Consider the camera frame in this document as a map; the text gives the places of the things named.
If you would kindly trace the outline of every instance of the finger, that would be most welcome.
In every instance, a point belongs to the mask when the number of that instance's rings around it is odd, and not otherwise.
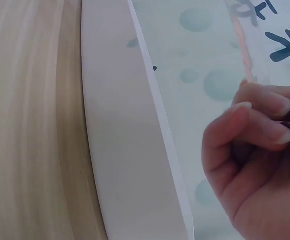
[[[290,121],[290,99],[275,92],[276,88],[271,87],[273,86],[242,82],[233,104],[249,101],[255,110],[272,120]]]
[[[251,153],[255,150],[256,146],[246,143],[246,141],[235,140],[231,144],[231,156],[242,168],[248,162]]]
[[[233,158],[231,144],[253,144],[268,151],[282,151],[290,142],[290,129],[249,109],[246,103],[211,123],[203,138],[203,167],[217,196],[234,179],[246,159]]]
[[[231,142],[248,126],[251,107],[249,102],[232,106],[204,132],[202,164],[218,196],[240,170],[238,164],[231,158]]]
[[[248,101],[255,110],[271,119],[290,122],[290,103],[286,99],[290,101],[290,87],[246,83],[237,92],[233,103]]]
[[[280,166],[281,156],[279,152],[266,150],[253,152],[251,160],[222,192],[219,199],[235,226],[244,217],[240,215],[240,208],[252,207],[246,200],[272,178]]]
[[[249,111],[249,123],[237,140],[272,152],[284,150],[290,143],[290,129],[259,111]]]

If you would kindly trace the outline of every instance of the teal circle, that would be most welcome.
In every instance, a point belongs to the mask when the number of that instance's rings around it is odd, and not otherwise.
[[[131,48],[136,48],[136,47],[138,47],[139,45],[140,45],[139,40],[138,40],[137,38],[135,38],[135,39],[130,40],[130,41],[128,42],[127,47],[131,49]]]
[[[212,26],[213,17],[207,9],[190,8],[180,15],[179,23],[190,32],[200,33]]]
[[[207,180],[197,185],[195,190],[196,201],[204,206],[216,205],[219,201]]]
[[[243,77],[230,70],[214,70],[204,80],[207,95],[219,102],[232,101]]]
[[[232,46],[232,48],[234,48],[234,49],[240,49],[241,47],[240,47],[240,44],[237,42],[237,41],[232,41],[231,43],[230,43],[230,45]]]
[[[192,84],[196,82],[196,80],[199,79],[199,77],[200,77],[199,73],[192,68],[184,69],[180,73],[180,79],[186,84]]]

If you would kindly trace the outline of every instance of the hand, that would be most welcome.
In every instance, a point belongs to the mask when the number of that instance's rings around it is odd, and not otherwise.
[[[204,133],[203,167],[246,240],[290,240],[290,87],[242,83]]]

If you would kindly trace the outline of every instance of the dark blue character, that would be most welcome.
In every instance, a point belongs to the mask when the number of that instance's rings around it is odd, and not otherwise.
[[[236,0],[236,1],[237,1],[237,3],[234,3],[231,6],[231,9],[230,9],[231,14],[238,16],[239,18],[243,18],[243,19],[250,18],[253,26],[257,28],[259,26],[259,24],[257,22],[257,16],[255,14],[255,7],[252,4],[251,0]],[[247,6],[249,8],[249,10],[240,11],[240,9],[243,6]]]
[[[276,11],[275,7],[273,6],[273,4],[271,3],[271,0],[265,0],[265,2],[262,2],[261,4],[259,4],[258,6],[255,7],[255,11],[256,11],[256,15],[257,17],[259,17],[262,20],[266,20],[266,17],[261,13],[265,8],[269,7],[269,9],[274,13],[274,14],[278,14],[278,12]]]
[[[290,39],[290,30],[285,30],[285,33],[287,34],[287,36],[289,37]],[[278,63],[278,62],[281,62],[283,61],[284,59],[287,59],[290,57],[290,41],[288,41],[287,39],[283,38],[283,37],[280,37],[280,36],[277,36],[273,33],[270,33],[270,32],[266,32],[265,33],[266,37],[268,37],[269,39],[277,42],[277,43],[280,43],[282,44],[283,46],[285,46],[284,49],[282,50],[279,50],[277,52],[274,52],[270,55],[270,59],[275,62],[275,63]]]

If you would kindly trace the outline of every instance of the wooden table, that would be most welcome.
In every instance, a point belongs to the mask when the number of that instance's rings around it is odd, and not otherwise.
[[[0,0],[0,240],[105,240],[85,123],[81,0]]]

